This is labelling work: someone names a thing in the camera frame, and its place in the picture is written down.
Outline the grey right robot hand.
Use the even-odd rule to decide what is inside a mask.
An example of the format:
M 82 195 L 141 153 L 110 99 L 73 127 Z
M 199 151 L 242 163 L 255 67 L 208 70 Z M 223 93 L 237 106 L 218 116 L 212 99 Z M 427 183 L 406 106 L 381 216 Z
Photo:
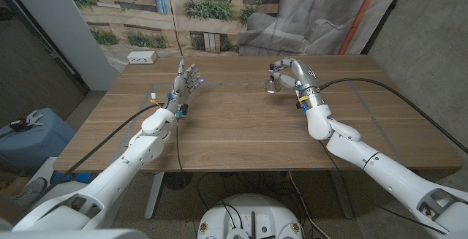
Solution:
M 298 106 L 304 110 L 325 104 L 317 86 L 317 78 L 312 68 L 302 61 L 286 57 L 270 64 L 269 83 L 279 83 L 277 89 L 265 89 L 268 93 L 276 93 L 281 86 L 295 90 Z

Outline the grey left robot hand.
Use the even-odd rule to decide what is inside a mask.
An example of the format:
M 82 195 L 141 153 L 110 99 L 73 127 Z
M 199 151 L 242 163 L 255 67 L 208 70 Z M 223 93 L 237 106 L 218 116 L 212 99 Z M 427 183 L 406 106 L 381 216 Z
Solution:
M 164 109 L 171 111 L 176 118 L 186 113 L 186 105 L 190 94 L 203 83 L 195 64 L 185 68 L 184 60 L 178 65 L 178 72 L 173 81 L 172 91 L 168 94 Z

